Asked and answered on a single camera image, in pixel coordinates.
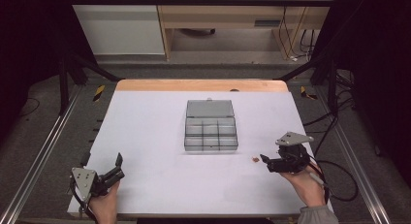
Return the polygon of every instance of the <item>metal frame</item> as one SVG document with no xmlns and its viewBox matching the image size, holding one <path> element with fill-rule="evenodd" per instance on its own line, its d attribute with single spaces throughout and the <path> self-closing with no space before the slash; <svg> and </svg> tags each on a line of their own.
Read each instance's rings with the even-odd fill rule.
<svg viewBox="0 0 411 224">
<path fill-rule="evenodd" d="M 37 0 L 40 2 L 52 2 L 52 3 L 64 3 L 71 5 L 183 5 L 183 6 L 288 6 L 288 7 L 333 7 L 337 5 L 346 5 L 346 3 L 335 0 Z M 62 91 L 67 91 L 67 76 L 66 76 L 66 62 L 65 59 L 61 58 L 60 61 L 60 77 L 61 84 L 60 88 Z M 309 69 L 311 66 L 319 63 L 324 57 L 313 58 L 310 63 L 302 65 L 296 71 L 285 75 L 280 78 L 280 80 L 290 80 L 294 76 L 300 74 L 301 72 Z M 95 69 L 94 65 L 88 65 L 92 69 Z M 110 74 L 105 74 L 103 70 L 97 67 L 95 71 L 104 74 L 106 78 L 109 78 Z M 41 151 L 39 152 L 35 162 L 30 168 L 26 178 L 20 185 L 16 195 L 14 196 L 12 202 L 8 206 L 7 210 L 3 212 L 0 223 L 13 224 L 16 222 L 19 213 L 21 212 L 29 194 L 31 193 L 40 173 L 71 113 L 73 107 L 76 103 L 77 97 L 81 89 L 74 92 L 70 104 L 64 103 L 62 101 L 61 115 L 56 120 L 56 123 L 51 130 L 46 142 L 44 143 Z M 327 109 L 327 104 L 325 98 L 321 92 L 319 92 L 322 102 Z M 390 219 L 385 212 L 377 194 L 375 193 L 369 179 L 364 173 L 360 162 L 356 158 L 351 146 L 348 143 L 341 127 L 337 124 L 337 136 L 341 142 L 341 148 L 343 154 L 349 163 L 351 169 L 353 170 L 356 179 L 359 182 L 360 190 L 364 196 L 364 200 L 369 208 L 371 216 L 373 217 L 375 223 L 391 223 Z"/>
</svg>

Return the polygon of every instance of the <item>white tabletop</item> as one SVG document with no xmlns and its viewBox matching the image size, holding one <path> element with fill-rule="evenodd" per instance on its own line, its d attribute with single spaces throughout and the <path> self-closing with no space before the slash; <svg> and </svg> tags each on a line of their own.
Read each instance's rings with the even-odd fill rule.
<svg viewBox="0 0 411 224">
<path fill-rule="evenodd" d="M 186 152 L 188 100 L 232 100 L 238 149 Z M 261 160 L 279 158 L 275 141 L 305 134 L 289 92 L 116 90 L 87 169 L 104 174 L 124 158 L 118 213 L 128 216 L 274 216 L 304 207 L 291 184 Z M 303 144 L 312 155 L 309 144 Z M 72 200 L 68 212 L 76 213 Z"/>
</svg>

